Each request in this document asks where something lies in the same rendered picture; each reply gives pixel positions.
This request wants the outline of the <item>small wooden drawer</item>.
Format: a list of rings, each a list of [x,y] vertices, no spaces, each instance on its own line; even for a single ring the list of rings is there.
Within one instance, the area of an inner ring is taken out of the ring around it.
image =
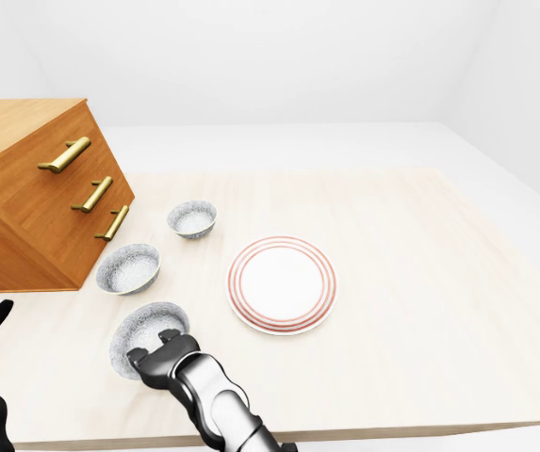
[[[89,213],[72,210],[72,204],[84,202],[94,191],[92,181],[110,176],[113,183]],[[44,254],[68,277],[73,287],[87,279],[106,246],[95,238],[104,233],[119,209],[134,200],[134,193],[119,169],[99,169],[78,174],[52,174],[52,187],[36,208],[37,218],[28,231],[37,239]]]

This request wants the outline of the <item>grey patterned bowl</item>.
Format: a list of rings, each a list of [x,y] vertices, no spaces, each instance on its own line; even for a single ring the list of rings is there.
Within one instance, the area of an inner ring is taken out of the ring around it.
[[[128,361],[127,353],[138,347],[149,352],[156,350],[161,345],[158,334],[167,329],[189,332],[188,316],[176,304],[153,302],[128,315],[110,342],[109,359],[113,370],[122,378],[139,380],[139,374]]]
[[[109,294],[135,295],[155,282],[160,267],[161,255],[156,247],[145,243],[127,245],[99,265],[96,284]]]
[[[212,231],[216,218],[217,209],[211,202],[188,201],[171,210],[167,223],[182,238],[198,239]]]

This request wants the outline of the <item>white plate with red rings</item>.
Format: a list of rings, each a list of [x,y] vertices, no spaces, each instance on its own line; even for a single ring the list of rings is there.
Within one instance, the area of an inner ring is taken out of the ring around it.
[[[226,295],[236,316],[273,335],[313,330],[332,313],[337,273],[315,244],[292,235],[271,235],[242,248],[226,272]]]

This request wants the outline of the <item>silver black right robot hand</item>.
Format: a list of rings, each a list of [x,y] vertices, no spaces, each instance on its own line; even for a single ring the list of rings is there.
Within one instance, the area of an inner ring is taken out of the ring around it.
[[[158,338],[161,345],[153,351],[136,347],[127,352],[127,360],[146,386],[169,391],[190,415],[204,412],[225,390],[250,405],[244,390],[227,377],[212,355],[200,350],[193,336],[166,329]]]

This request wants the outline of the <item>large wooden drawer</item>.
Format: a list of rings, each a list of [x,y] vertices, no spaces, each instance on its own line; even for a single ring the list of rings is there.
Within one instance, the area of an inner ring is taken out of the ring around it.
[[[83,98],[0,100],[0,210],[24,228],[87,210],[121,171]]]

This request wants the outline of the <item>medium wooden drawer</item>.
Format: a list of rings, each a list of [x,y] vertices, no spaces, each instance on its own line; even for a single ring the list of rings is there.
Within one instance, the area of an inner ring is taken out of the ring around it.
[[[59,261],[94,250],[118,230],[134,194],[106,141],[64,151],[41,145],[0,176],[0,208]]]

